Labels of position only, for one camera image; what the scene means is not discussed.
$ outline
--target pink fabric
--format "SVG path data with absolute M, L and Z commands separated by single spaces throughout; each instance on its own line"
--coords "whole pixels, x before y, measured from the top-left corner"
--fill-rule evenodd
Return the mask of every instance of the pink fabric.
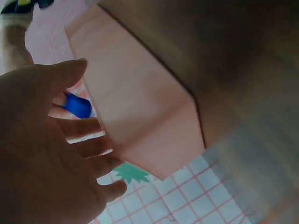
M 66 33 L 88 60 L 85 85 L 122 159 L 164 179 L 204 151 L 193 99 L 112 17 L 94 6 Z

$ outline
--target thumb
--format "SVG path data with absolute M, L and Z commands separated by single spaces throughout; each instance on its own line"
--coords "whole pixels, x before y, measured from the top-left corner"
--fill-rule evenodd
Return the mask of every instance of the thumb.
M 87 61 L 84 58 L 49 65 L 45 75 L 50 78 L 50 90 L 53 96 L 76 84 L 84 75 L 86 67 Z

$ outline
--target table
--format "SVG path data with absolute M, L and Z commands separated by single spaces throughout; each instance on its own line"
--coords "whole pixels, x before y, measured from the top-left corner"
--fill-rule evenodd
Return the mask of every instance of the table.
M 100 4 L 194 95 L 204 157 L 251 222 L 298 222 L 298 4 Z

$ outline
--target grid pattern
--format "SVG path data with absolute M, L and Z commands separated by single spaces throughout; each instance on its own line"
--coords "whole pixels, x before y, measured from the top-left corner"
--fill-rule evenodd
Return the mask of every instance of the grid pattern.
M 80 82 L 71 91 L 87 97 Z M 222 182 L 202 156 L 163 182 L 128 185 L 126 194 L 109 203 L 93 224 L 250 224 Z M 98 179 L 109 184 L 119 177 L 112 171 Z

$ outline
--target green star shape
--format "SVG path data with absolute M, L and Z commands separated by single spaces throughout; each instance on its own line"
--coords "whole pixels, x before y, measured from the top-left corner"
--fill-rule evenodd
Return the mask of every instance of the green star shape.
M 115 168 L 114 171 L 118 172 L 116 176 L 120 176 L 121 179 L 126 181 L 128 184 L 131 183 L 132 179 L 138 181 L 139 183 L 140 181 L 149 183 L 149 180 L 146 178 L 146 176 L 149 174 L 131 164 L 122 164 L 121 166 Z

